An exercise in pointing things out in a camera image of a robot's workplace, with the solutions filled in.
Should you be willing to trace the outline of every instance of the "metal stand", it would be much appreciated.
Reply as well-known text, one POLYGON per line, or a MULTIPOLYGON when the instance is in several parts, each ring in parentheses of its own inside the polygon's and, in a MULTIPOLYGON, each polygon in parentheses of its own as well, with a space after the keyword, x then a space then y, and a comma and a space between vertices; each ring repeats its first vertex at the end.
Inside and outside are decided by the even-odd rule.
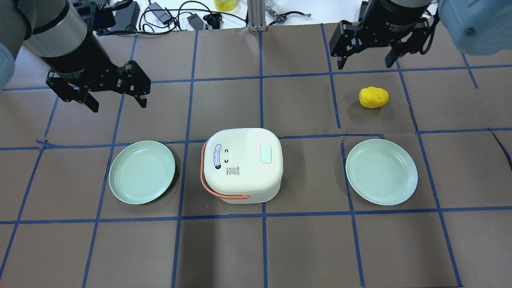
POLYGON ((250 32, 267 31, 264 0, 247 0, 247 15, 250 32))

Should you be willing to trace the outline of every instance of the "rice cooker label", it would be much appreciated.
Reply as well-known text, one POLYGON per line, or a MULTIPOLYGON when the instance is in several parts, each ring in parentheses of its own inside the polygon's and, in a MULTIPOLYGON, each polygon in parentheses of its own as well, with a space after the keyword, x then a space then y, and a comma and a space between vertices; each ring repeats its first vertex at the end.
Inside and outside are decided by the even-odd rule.
POLYGON ((222 148, 222 145, 220 144, 217 144, 215 146, 215 151, 214 151, 214 165, 215 165, 215 169, 220 169, 221 168, 221 148, 222 148))

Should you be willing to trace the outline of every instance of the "plastic plate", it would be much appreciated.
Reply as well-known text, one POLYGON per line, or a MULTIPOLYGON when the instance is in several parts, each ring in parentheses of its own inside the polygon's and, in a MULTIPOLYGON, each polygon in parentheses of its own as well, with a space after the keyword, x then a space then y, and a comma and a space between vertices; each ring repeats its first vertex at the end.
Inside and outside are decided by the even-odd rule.
POLYGON ((413 195, 418 170, 399 145, 382 139, 356 145, 347 157, 347 178, 362 198, 379 205, 400 204, 413 195))
POLYGON ((126 147, 112 163, 109 186, 117 199, 128 204, 144 204, 158 198, 174 178, 171 151, 154 141, 126 147))

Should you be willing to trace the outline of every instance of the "orange handle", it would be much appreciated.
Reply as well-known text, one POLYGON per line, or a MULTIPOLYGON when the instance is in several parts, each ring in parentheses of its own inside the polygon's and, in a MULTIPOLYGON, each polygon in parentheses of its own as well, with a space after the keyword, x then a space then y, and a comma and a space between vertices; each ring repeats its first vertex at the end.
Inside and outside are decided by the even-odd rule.
POLYGON ((214 195, 215 197, 222 198, 222 199, 230 199, 230 200, 249 199, 249 195, 222 195, 222 194, 219 194, 219 193, 213 191, 206 185, 206 181, 204 180, 204 151, 206 150, 206 144, 208 144, 208 141, 209 140, 207 140, 204 143, 203 149, 201 150, 201 171, 200 171, 201 176, 200 177, 201 177, 201 184, 203 184, 203 187, 210 194, 214 195))

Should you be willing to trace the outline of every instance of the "green button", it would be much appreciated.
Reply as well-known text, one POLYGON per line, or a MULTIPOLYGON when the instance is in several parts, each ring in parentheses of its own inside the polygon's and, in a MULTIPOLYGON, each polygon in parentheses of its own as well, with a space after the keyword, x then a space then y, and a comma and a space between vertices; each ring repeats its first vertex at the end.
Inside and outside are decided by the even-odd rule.
POLYGON ((261 163, 272 163, 272 150, 270 145, 260 146, 260 161, 261 163))

